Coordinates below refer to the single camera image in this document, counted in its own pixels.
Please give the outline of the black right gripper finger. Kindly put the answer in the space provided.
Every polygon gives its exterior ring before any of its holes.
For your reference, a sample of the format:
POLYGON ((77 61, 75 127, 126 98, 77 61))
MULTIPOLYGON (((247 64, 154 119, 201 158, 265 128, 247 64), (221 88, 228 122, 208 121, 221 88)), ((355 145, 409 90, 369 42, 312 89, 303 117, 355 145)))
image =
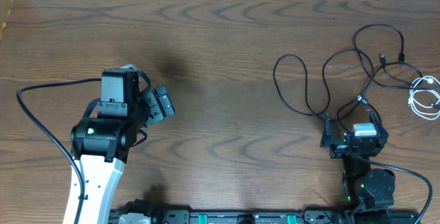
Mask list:
POLYGON ((328 113, 325 113, 324 115, 324 131, 322 134, 322 138, 320 140, 320 147, 321 148, 328 148, 332 145, 333 138, 332 138, 332 128, 331 128, 331 121, 328 113))
POLYGON ((368 116, 369 120, 373 123, 375 126, 375 130, 377 131, 377 140, 379 142, 386 142, 388 139, 388 132, 385 130, 385 128, 382 126, 382 123, 377 118, 375 112, 371 109, 368 109, 368 116))

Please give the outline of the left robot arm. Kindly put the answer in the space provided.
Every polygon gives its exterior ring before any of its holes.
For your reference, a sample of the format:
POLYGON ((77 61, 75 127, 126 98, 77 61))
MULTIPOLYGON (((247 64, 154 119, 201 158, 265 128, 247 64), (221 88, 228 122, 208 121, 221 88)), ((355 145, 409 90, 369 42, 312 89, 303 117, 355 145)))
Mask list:
POLYGON ((100 98, 71 130, 71 186, 64 223, 107 223, 130 148, 145 128, 174 115, 166 87, 140 89, 149 78, 133 65, 106 69, 100 98))

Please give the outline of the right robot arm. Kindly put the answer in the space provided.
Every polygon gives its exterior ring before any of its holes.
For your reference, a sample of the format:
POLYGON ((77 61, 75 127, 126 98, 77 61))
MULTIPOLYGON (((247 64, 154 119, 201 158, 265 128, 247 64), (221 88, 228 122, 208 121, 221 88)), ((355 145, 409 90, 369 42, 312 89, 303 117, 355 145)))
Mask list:
POLYGON ((387 207, 394 204, 395 174, 388 169, 372 169, 370 160, 379 154, 388 132, 375 113, 368 112, 369 122, 354 124, 343 138, 333 136, 328 114, 324 116, 321 148, 329 149, 332 159, 343 161, 342 189, 349 206, 336 218, 340 223, 390 223, 387 207))

